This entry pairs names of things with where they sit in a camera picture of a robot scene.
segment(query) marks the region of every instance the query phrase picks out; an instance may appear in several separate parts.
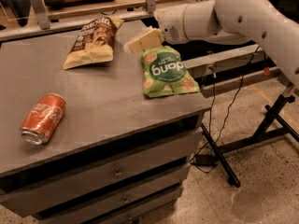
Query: logo on green bag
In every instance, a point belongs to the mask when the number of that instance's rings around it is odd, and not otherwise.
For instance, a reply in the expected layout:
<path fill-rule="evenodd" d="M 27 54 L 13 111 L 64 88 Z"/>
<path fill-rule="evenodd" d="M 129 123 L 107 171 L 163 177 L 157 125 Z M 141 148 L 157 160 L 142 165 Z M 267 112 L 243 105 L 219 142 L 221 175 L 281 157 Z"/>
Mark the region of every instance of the logo on green bag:
<path fill-rule="evenodd" d="M 150 64 L 149 73 L 155 80 L 176 82 L 186 75 L 186 68 L 176 54 L 161 52 L 157 59 Z"/>

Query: cabinet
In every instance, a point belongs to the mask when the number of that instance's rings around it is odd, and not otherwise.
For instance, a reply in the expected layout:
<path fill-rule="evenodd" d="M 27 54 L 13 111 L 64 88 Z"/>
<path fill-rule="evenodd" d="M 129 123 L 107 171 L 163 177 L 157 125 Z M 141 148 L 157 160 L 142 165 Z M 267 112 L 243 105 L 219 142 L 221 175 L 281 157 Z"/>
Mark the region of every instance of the cabinet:
<path fill-rule="evenodd" d="M 140 54 L 122 51 L 143 28 L 141 21 L 121 27 L 113 62 L 67 71 L 62 64 L 77 32 L 2 46 L 3 206 L 42 224 L 116 224 L 181 195 L 209 105 L 201 93 L 143 95 Z M 65 98 L 66 112 L 45 146 L 31 146 L 19 128 L 49 92 Z"/>

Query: green chip bag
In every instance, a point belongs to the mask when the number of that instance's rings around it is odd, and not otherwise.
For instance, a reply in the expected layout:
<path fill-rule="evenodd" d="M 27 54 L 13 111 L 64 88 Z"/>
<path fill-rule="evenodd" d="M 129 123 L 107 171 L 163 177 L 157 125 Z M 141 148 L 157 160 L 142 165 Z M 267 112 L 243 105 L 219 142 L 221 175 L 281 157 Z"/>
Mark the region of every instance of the green chip bag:
<path fill-rule="evenodd" d="M 142 55 L 142 63 L 143 91 L 150 98 L 199 91 L 179 53 L 168 46 L 147 49 Z"/>

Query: aluminum can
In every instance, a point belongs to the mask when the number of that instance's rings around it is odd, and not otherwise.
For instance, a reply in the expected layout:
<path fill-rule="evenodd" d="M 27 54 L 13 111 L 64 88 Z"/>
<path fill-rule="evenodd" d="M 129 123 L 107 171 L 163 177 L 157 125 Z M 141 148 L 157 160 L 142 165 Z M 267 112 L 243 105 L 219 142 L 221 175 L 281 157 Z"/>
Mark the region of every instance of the aluminum can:
<path fill-rule="evenodd" d="M 46 144 L 65 112 L 65 100 L 58 94 L 42 97 L 21 126 L 21 137 L 33 145 Z"/>

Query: drawer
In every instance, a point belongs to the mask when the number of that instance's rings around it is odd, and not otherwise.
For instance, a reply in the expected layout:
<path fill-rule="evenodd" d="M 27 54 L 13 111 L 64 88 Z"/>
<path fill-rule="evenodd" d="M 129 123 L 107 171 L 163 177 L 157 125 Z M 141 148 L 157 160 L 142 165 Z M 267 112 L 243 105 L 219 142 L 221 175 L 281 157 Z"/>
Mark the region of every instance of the drawer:
<path fill-rule="evenodd" d="M 39 213 L 125 178 L 189 156 L 196 150 L 200 135 L 199 130 L 187 131 L 142 148 L 136 146 L 133 151 L 113 156 L 113 159 L 99 161 L 64 176 L 59 175 L 10 192 L 1 204 L 21 217 Z"/>
<path fill-rule="evenodd" d="M 39 221 L 39 224 L 79 224 L 101 216 L 114 209 L 124 207 L 125 205 L 147 197 L 159 190 L 181 183 L 187 178 L 189 168 L 190 165 L 186 163 L 177 168 L 168 170 L 164 172 L 164 174 L 151 176 L 129 187 L 112 191 L 105 196 L 90 200 L 91 204 L 83 203 L 69 210 L 42 219 Z"/>
<path fill-rule="evenodd" d="M 95 218 L 90 221 L 83 222 L 82 224 L 120 224 L 128 223 L 128 221 L 140 217 L 141 215 L 148 213 L 149 211 L 163 206 L 167 203 L 171 203 L 180 197 L 182 192 L 181 187 L 168 189 L 163 193 L 159 193 L 152 196 L 140 203 L 136 203 L 131 207 L 124 210 L 120 210 L 106 217 Z"/>

